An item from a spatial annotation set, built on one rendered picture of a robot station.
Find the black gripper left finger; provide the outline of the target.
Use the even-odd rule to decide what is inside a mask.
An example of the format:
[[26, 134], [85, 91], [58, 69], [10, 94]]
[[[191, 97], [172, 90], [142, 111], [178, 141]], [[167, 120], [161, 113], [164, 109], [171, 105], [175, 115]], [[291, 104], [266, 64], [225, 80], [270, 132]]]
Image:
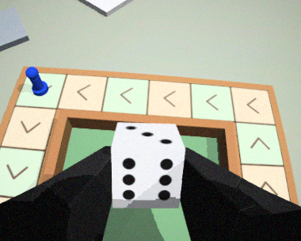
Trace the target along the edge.
[[0, 241], [102, 241], [112, 207], [112, 146], [0, 204]]

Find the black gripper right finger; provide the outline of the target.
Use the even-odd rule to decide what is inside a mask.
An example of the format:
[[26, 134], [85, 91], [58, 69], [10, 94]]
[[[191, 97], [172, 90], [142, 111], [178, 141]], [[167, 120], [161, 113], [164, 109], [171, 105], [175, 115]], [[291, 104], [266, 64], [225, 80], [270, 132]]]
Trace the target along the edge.
[[301, 241], [301, 206], [189, 148], [180, 204], [190, 241]]

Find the grey die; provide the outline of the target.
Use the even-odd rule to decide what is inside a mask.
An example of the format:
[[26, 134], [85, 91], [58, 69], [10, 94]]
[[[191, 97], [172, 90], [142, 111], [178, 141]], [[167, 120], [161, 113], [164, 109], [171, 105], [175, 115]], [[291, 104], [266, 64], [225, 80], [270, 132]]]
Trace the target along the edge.
[[113, 208], [179, 208], [185, 144], [176, 124], [118, 123], [110, 150]]

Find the pale lavender rectangular block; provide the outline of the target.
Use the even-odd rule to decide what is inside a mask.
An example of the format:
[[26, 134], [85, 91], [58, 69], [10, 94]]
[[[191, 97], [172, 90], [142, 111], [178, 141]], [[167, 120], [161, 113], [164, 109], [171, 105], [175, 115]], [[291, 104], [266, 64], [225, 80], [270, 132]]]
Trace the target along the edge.
[[0, 12], [0, 52], [29, 41], [15, 6]]

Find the square board track with arrow squares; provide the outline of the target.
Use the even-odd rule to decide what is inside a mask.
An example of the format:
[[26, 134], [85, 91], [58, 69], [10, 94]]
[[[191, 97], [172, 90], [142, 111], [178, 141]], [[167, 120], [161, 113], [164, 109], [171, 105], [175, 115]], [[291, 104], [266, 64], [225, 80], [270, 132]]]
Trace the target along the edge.
[[[6, 134], [7, 124], [9, 123], [10, 117], [13, 114], [13, 106], [16, 104], [16, 100], [20, 94], [23, 83], [25, 83], [26, 70], [29, 67], [23, 66], [21, 73], [19, 75], [19, 79], [15, 89], [13, 89], [12, 97], [9, 100], [9, 104], [7, 105], [6, 113], [4, 113], [4, 117], [1, 120], [0, 124], [0, 146], [2, 143], [2, 139], [4, 134]], [[36, 68], [36, 67], [35, 67]], [[276, 103], [276, 95], [273, 92], [272, 86], [266, 85], [254, 85], [251, 82], [228, 82], [228, 80], [215, 80], [215, 79], [202, 79], [202, 78], [178, 78], [178, 76], [164, 76], [164, 75], [138, 75], [138, 73], [125, 73], [125, 72], [111, 72], [111, 71], [100, 71], [100, 70], [75, 70], [75, 69], [61, 69], [61, 68], [49, 68], [42, 67], [36, 68], [38, 72], [45, 73], [57, 73], [57, 75], [96, 75], [96, 76], [108, 76], [108, 78], [133, 78], [133, 79], [147, 79], [147, 80], [161, 80], [161, 82], [187, 82], [187, 83], [199, 83], [200, 85], [213, 85], [213, 86], [239, 86], [239, 88], [250, 88], [250, 89], [263, 89], [269, 90], [270, 101], [272, 102], [272, 114], [273, 118], [275, 118], [276, 123], [276, 132], [278, 132], [279, 140], [280, 140], [280, 148], [282, 153], [282, 158], [284, 160], [284, 169], [286, 173], [286, 178], [288, 180], [288, 188], [289, 188], [289, 197], [291, 198], [291, 202], [298, 204], [297, 192], [295, 191], [295, 181], [294, 181], [294, 173], [292, 173], [291, 168], [291, 159], [288, 154], [288, 143], [286, 143], [280, 112], [278, 108], [278, 104]], [[41, 168], [41, 172], [38, 179], [38, 185], [41, 184], [43, 175], [45, 172], [45, 165], [48, 161], [48, 153], [51, 150], [51, 140], [52, 136], [55, 132], [55, 124], [57, 124], [58, 116], [60, 110], [55, 112], [54, 123], [52, 123], [51, 127], [51, 137], [49, 137], [48, 146], [46, 147], [43, 166]], [[238, 160], [238, 169], [239, 176], [241, 178], [241, 163], [240, 163], [240, 155], [238, 149], [238, 141], [237, 141], [237, 133], [236, 126], [233, 124], [234, 130], [234, 145], [236, 146], [236, 155]]]

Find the dark blue pawn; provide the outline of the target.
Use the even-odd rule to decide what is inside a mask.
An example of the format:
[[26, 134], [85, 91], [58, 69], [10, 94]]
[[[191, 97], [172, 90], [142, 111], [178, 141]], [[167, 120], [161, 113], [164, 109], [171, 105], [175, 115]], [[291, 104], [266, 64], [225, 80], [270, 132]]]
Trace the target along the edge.
[[35, 95], [42, 96], [48, 92], [48, 85], [40, 78], [39, 72], [35, 67], [29, 67], [28, 70], [26, 70], [26, 76], [28, 76], [30, 82], [32, 82], [32, 92], [35, 93]]

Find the white square tile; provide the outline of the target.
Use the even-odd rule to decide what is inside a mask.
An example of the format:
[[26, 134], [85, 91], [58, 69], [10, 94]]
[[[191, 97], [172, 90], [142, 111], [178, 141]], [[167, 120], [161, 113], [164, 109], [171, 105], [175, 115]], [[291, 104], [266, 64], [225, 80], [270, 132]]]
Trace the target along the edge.
[[79, 0], [80, 2], [84, 2], [86, 5], [90, 6], [90, 8], [95, 9], [99, 13], [102, 13], [106, 17], [112, 14], [118, 9], [123, 8], [132, 0]]

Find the ring of peach and green arrow squares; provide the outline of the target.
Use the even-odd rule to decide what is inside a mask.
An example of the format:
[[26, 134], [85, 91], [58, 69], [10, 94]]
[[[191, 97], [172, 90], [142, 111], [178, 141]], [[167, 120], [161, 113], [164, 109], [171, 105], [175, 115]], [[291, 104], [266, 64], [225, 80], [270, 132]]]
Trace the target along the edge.
[[[25, 76], [0, 146], [0, 204], [112, 146], [118, 123], [176, 124], [185, 148], [291, 201], [269, 90], [161, 80], [39, 72], [38, 96]], [[234, 121], [234, 123], [233, 123]], [[42, 184], [41, 182], [41, 184]], [[190, 241], [179, 208], [110, 207], [102, 241]]]

